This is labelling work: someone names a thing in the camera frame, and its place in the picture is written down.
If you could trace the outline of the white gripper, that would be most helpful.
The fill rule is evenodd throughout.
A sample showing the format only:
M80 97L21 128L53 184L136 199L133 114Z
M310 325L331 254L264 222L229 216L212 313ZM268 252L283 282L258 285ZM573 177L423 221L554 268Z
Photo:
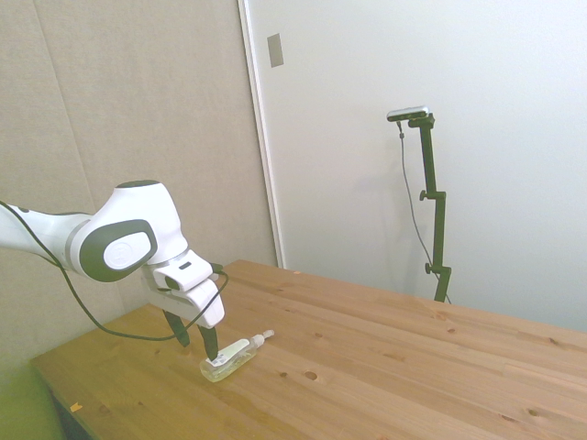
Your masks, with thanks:
M202 278L199 282L183 283L162 269L144 269L142 278L150 303L163 310L173 337L182 347L191 344L188 327L183 318L195 321L203 338L205 353L210 361L218 356L218 340L215 326L225 317L225 310L216 285L218 276Z

